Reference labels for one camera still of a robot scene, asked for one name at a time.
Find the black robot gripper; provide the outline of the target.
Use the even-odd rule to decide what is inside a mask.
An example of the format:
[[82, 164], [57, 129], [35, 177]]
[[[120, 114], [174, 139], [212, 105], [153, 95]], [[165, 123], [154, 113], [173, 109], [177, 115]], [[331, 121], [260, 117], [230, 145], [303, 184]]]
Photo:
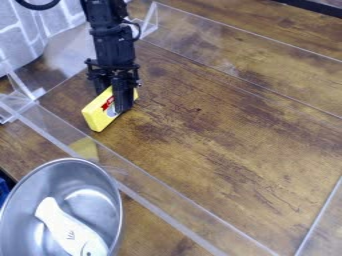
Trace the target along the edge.
[[136, 63], [136, 42], [140, 30], [132, 26], [91, 28], [97, 58], [86, 60], [89, 79], [97, 94], [112, 86], [116, 111], [126, 112], [134, 105], [134, 88], [140, 85], [140, 65]]

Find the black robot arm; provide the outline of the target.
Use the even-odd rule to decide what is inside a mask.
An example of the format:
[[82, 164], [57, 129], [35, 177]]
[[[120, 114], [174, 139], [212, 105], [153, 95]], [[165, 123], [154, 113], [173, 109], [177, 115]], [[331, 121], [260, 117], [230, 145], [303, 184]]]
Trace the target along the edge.
[[136, 42], [142, 29], [130, 20], [128, 3], [129, 0], [81, 0], [97, 53], [95, 59], [86, 60], [87, 77], [98, 94], [113, 89], [118, 113], [133, 108], [134, 90], [141, 85]]

